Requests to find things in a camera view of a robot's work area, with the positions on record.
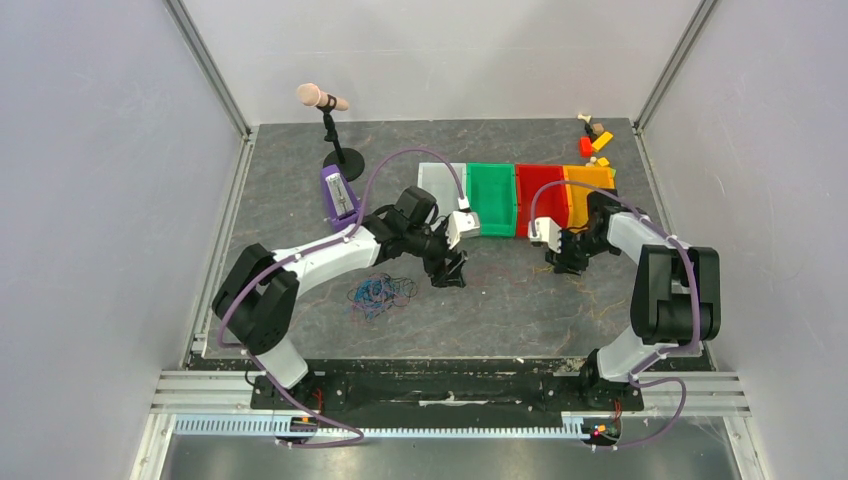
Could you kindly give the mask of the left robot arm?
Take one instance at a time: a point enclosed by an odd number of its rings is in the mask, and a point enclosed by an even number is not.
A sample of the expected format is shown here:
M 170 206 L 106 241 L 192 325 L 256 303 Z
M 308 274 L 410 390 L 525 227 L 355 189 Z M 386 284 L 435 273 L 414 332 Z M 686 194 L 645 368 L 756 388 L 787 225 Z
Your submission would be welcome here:
M 288 337 L 298 298 L 312 288 L 348 272 L 379 265 L 408 254 L 421 259 L 432 286 L 465 285 L 464 238 L 479 234 L 481 222 L 466 199 L 433 226 L 435 198 L 419 187 L 405 189 L 398 200 L 377 208 L 328 237 L 270 251 L 246 247 L 219 287 L 211 309 L 224 331 L 246 349 L 256 365 L 273 378 L 276 396 L 290 408 L 313 398 L 309 368 Z

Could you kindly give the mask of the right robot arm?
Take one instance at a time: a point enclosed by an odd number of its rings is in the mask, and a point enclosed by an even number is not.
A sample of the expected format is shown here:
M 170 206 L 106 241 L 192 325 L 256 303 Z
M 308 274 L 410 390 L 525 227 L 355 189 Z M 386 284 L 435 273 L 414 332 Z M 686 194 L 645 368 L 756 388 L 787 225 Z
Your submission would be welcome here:
M 720 257 L 710 247 L 690 246 L 664 232 L 645 213 L 591 193 L 588 223 L 571 231 L 550 217 L 531 222 L 533 238 L 548 250 L 557 273 L 579 275 L 592 257 L 624 254 L 637 266 L 630 325 L 614 341 L 593 350 L 578 375 L 580 400 L 602 408 L 634 395 L 639 374 L 669 357 L 698 357 L 721 327 Z

